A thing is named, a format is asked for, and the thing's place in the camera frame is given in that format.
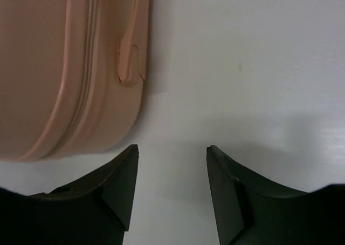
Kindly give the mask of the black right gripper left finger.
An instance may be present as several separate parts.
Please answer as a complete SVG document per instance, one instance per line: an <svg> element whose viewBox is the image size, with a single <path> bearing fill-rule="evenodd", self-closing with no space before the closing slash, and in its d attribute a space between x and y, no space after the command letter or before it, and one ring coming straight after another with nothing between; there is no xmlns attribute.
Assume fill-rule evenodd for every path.
<svg viewBox="0 0 345 245"><path fill-rule="evenodd" d="M1 244L122 244L129 230L137 145L50 193L1 189Z"/></svg>

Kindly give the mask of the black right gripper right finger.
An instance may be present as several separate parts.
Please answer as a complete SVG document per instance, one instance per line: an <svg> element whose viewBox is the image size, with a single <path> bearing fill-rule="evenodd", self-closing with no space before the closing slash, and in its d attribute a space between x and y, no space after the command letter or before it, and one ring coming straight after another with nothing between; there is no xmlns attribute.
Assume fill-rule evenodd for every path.
<svg viewBox="0 0 345 245"><path fill-rule="evenodd" d="M344 185L303 192L206 150L220 244L344 244Z"/></svg>

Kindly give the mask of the pink suitcase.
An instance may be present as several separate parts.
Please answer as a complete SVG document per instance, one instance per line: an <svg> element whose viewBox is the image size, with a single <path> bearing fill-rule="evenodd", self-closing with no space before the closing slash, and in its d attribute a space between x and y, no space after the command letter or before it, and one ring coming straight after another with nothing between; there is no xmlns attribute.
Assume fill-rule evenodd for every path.
<svg viewBox="0 0 345 245"><path fill-rule="evenodd" d="M140 110L150 0L1 0L1 159L98 153Z"/></svg>

